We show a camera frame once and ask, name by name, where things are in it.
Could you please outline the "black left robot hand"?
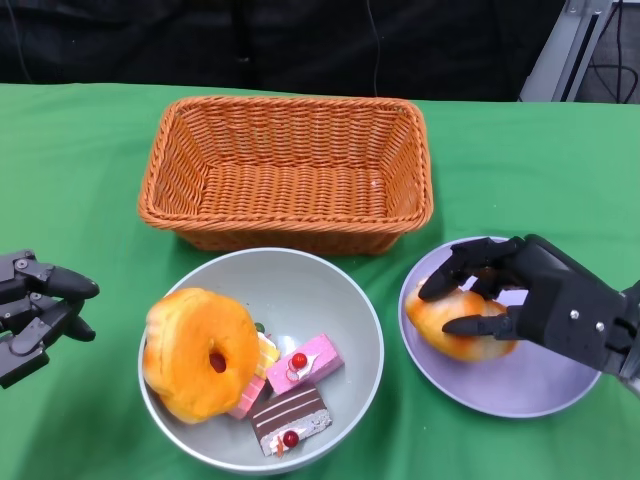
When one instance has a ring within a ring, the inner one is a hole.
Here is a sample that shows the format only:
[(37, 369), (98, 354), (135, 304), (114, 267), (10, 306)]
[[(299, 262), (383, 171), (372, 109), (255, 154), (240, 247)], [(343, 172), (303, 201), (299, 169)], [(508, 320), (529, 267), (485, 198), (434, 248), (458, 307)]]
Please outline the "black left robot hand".
[(61, 336), (91, 342), (81, 318), (86, 300), (100, 293), (88, 277), (41, 263), (31, 250), (1, 256), (1, 387), (7, 389), (49, 362)]

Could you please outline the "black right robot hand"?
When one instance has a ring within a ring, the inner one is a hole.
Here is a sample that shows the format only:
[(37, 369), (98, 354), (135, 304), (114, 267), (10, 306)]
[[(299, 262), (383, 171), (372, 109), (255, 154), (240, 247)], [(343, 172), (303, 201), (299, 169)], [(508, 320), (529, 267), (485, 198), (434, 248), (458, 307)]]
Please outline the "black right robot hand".
[(474, 293), (494, 300), (507, 289), (527, 295), (496, 316), (457, 313), (446, 334), (526, 340), (632, 384), (639, 379), (639, 287), (617, 291), (538, 235), (456, 243), (418, 291), (442, 300), (476, 279)]

